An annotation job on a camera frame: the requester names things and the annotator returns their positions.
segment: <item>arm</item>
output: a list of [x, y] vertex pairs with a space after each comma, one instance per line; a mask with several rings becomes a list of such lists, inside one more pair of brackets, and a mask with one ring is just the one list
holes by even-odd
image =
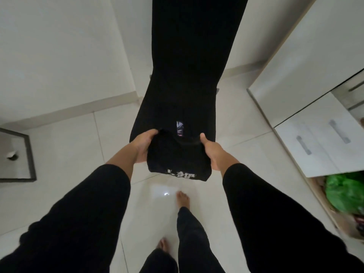
[[221, 170], [231, 215], [251, 272], [364, 271], [345, 244], [292, 198], [280, 192], [218, 143], [201, 142]]
[[135, 162], [146, 159], [157, 130], [140, 134], [53, 205], [0, 261], [0, 272], [104, 272], [130, 195]]

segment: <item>cabinet door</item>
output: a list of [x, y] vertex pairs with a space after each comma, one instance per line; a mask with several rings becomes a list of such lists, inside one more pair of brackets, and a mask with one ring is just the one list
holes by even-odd
[[331, 92], [298, 114], [340, 172], [364, 169], [364, 129]]
[[305, 176], [339, 172], [298, 114], [278, 125], [275, 130]]

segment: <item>drawer handle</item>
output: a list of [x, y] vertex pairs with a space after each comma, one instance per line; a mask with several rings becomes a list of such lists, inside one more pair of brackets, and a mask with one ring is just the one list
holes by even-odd
[[308, 147], [306, 146], [305, 142], [302, 140], [302, 137], [301, 136], [297, 136], [296, 139], [300, 143], [300, 145], [302, 146], [302, 148], [306, 152], [306, 154], [307, 155], [311, 155], [312, 152], [308, 149]]
[[330, 120], [329, 125], [335, 130], [339, 137], [343, 140], [345, 144], [351, 143], [350, 139], [345, 136], [344, 132], [341, 131], [335, 120]]

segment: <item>black pant leg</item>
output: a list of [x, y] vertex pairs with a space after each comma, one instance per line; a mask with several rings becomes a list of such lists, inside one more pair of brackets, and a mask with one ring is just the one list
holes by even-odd
[[203, 226], [186, 207], [178, 212], [177, 231], [180, 239], [178, 263], [181, 273], [225, 273], [210, 249]]
[[147, 257], [139, 273], [178, 273], [178, 266], [170, 254], [155, 249]]

